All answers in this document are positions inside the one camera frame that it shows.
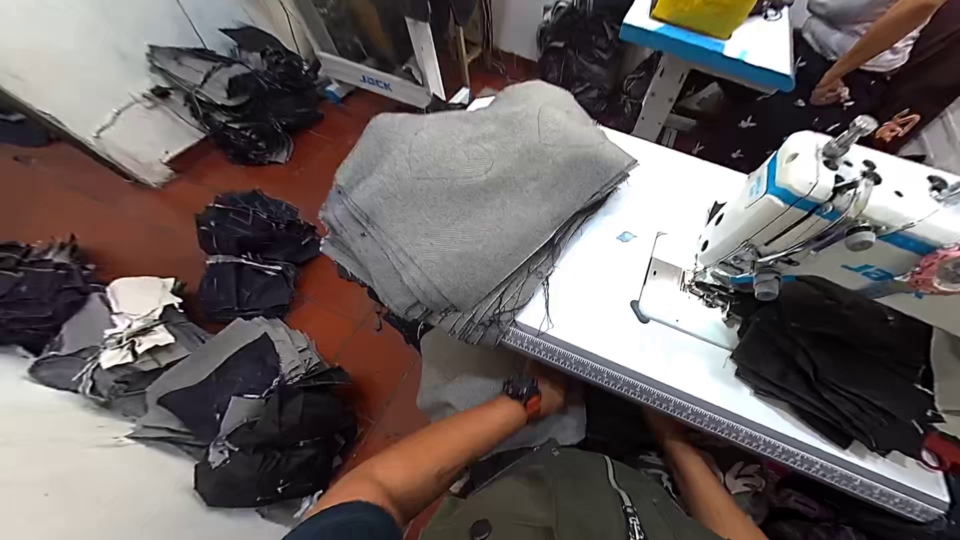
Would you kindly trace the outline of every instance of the pink object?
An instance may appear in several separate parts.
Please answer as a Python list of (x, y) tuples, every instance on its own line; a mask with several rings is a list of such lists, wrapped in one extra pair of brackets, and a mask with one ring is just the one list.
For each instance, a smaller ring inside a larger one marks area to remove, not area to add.
[(960, 245), (924, 256), (907, 282), (926, 294), (960, 293)]

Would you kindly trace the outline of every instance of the white table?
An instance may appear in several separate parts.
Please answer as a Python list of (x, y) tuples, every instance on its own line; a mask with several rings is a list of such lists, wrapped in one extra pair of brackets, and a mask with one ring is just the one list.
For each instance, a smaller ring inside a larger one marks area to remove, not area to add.
[(749, 17), (724, 40), (651, 18), (651, 2), (636, 0), (620, 26), (620, 39), (663, 52), (633, 135), (657, 140), (691, 68), (766, 92), (793, 89), (793, 31), (787, 8), (776, 20)]
[[(640, 295), (656, 233), (697, 233), (710, 205), (733, 195), (745, 176), (605, 132), (638, 166), (564, 250), (549, 281), (549, 315), (541, 292), (506, 345), (893, 512), (921, 521), (944, 513), (949, 495), (941, 474), (901, 454), (838, 448), (786, 405), (756, 397), (734, 376), (728, 351), (637, 321), (630, 301)], [(617, 239), (625, 232), (636, 237)]]

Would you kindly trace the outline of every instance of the wristwatch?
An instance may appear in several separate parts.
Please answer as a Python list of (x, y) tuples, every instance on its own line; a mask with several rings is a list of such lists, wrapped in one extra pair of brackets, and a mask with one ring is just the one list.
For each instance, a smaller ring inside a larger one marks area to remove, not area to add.
[(503, 394), (523, 405), (527, 418), (540, 414), (541, 395), (537, 379), (526, 375), (510, 377), (503, 382)]

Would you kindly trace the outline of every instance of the sewing machine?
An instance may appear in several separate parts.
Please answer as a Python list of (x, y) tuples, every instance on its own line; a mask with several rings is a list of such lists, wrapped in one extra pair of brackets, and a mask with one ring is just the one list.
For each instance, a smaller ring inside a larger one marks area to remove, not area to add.
[[(714, 206), (695, 261), (677, 255), (688, 240), (658, 238), (637, 315), (731, 349), (733, 291), (773, 300), (783, 281), (815, 275), (960, 334), (960, 177), (853, 144), (875, 129), (858, 116), (834, 138), (788, 137)], [(668, 284), (693, 295), (678, 302)]]

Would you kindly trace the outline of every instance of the ruler edge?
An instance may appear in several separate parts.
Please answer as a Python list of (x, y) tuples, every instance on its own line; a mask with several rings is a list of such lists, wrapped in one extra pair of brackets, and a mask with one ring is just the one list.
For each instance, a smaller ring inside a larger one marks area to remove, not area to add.
[[(680, 417), (702, 430), (719, 435), (752, 452), (770, 457), (791, 470), (802, 472), (819, 481), (826, 482), (858, 499), (883, 507), (902, 517), (926, 523), (942, 517), (947, 511), (948, 502), (937, 501), (937, 503), (944, 505), (941, 508), (873, 479), (865, 478), (854, 471), (842, 468), (769, 435), (710, 412), (699, 405), (690, 403), (686, 397), (672, 395), (646, 382), (617, 372), (595, 360), (574, 353), (556, 343), (547, 341), (544, 337), (552, 338), (552, 336), (543, 332), (538, 332), (539, 335), (533, 335), (519, 328), (520, 326), (522, 325), (515, 323), (514, 326), (510, 327), (500, 343), (528, 356), (554, 364), (582, 379), (600, 384), (631, 401), (652, 406), (672, 416)], [(686, 415), (678, 414), (678, 411), (685, 412)]]

